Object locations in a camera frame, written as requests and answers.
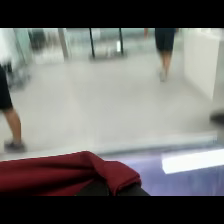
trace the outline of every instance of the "white floor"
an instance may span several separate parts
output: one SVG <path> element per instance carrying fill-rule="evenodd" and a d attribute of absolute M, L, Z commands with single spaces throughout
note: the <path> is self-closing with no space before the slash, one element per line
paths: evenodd
<path fill-rule="evenodd" d="M 167 83 L 160 83 L 158 65 L 152 52 L 121 60 L 33 66 L 30 84 L 12 93 L 29 152 L 98 153 L 216 131 L 208 119 L 212 103 L 183 78 L 181 51 L 174 52 Z M 0 142 L 9 137 L 1 116 Z"/>

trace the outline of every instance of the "red jacket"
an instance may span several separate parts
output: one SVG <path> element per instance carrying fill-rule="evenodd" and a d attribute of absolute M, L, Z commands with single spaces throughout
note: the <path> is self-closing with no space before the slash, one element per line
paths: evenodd
<path fill-rule="evenodd" d="M 113 195 L 140 176 L 128 166 L 91 152 L 0 162 L 0 196 L 74 196 L 103 178 Z"/>

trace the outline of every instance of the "shorts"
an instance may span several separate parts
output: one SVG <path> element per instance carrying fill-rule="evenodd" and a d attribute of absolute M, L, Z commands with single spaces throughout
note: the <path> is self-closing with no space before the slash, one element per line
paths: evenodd
<path fill-rule="evenodd" d="M 175 32 L 172 30 L 155 30 L 156 48 L 159 52 L 170 52 L 173 51 Z"/>
<path fill-rule="evenodd" d="M 4 69 L 0 66 L 0 110 L 6 111 L 12 108 L 13 105 L 9 93 L 6 73 Z"/>

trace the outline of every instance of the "dark clothing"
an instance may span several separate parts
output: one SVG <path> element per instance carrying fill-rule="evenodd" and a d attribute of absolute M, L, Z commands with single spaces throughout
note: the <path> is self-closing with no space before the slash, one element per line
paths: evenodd
<path fill-rule="evenodd" d="M 175 33 L 176 28 L 155 29 L 156 47 L 159 52 L 172 53 Z"/>
<path fill-rule="evenodd" d="M 132 184 L 141 186 L 133 169 L 87 151 L 0 162 L 0 196 L 75 196 L 97 180 L 105 181 L 113 196 Z"/>
<path fill-rule="evenodd" d="M 6 73 L 0 66 L 0 110 L 9 110 L 12 107 L 13 106 L 7 84 Z"/>

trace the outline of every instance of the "black metal frame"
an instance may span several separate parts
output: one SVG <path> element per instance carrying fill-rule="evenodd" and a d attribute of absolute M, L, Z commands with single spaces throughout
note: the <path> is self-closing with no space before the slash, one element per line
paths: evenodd
<path fill-rule="evenodd" d="M 124 56 L 124 41 L 123 41 L 122 28 L 118 28 L 118 29 L 119 29 L 119 40 L 121 43 L 121 55 Z M 92 28 L 89 28 L 89 36 L 90 36 L 90 43 L 91 43 L 92 58 L 96 59 Z"/>

